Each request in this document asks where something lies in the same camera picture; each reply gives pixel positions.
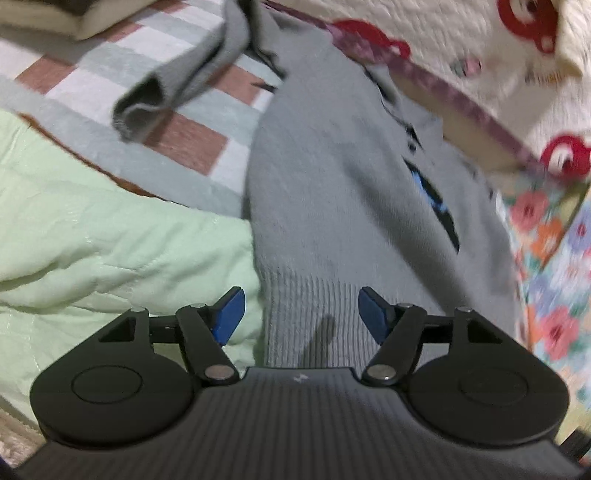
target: light green quilt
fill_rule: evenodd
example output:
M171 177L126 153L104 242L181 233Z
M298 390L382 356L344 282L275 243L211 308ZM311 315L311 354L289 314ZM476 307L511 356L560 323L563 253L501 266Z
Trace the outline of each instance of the light green quilt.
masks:
M246 314L225 349L244 369L262 328L249 223L122 190L0 111L0 396L29 419L38 373L119 313L234 285Z

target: floral fabric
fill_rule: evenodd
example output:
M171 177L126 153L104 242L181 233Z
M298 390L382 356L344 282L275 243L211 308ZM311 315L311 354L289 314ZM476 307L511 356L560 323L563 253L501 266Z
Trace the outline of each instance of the floral fabric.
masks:
M501 185L499 212L519 269L522 341L591 410L591 195L525 173Z

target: purple trim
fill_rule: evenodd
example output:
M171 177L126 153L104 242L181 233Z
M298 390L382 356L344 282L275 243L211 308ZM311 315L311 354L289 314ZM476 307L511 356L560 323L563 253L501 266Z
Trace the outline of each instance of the purple trim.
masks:
M288 13L293 17L311 23L319 28L327 28L326 22L312 17L311 15L272 1L266 1L265 3L277 11ZM364 39L358 35L345 32L340 39L335 39L335 46L343 50L344 53L347 53L347 51L350 51L352 48L356 50L356 53L361 50L367 51L368 46L370 46L371 58L368 60L387 64L394 73L406 77L415 85L419 85L424 90L433 93L439 100L446 102L458 112L476 122L477 125L492 136L492 138L497 140L510 153L513 153L513 155L515 155L516 158L530 170L538 174L545 172L539 159L528 147L496 121L494 117L482 109L476 102L471 100L470 97L454 88L445 80L419 65L416 65L410 60L404 60L388 48L383 48L376 44L370 45L369 42L364 41Z

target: metal screw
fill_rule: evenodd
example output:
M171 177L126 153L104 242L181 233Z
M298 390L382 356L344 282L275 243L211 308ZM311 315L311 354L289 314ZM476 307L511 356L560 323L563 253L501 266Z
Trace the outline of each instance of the metal screw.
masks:
M390 380L396 377L396 369L389 365L376 364L368 368L368 375L376 380Z
M205 369L205 376L210 380L227 380L234 375L234 369L228 365L210 365Z

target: gray sweater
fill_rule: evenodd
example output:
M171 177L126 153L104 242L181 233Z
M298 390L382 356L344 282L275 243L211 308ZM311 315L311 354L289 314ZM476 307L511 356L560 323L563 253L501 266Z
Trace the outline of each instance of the gray sweater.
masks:
M122 98L114 125L140 140L247 47L284 79L247 179L266 363L363 367L377 349L363 286L432 314L470 306L513 335L512 257L486 181L386 67L358 65L327 32L226 0L226 27Z

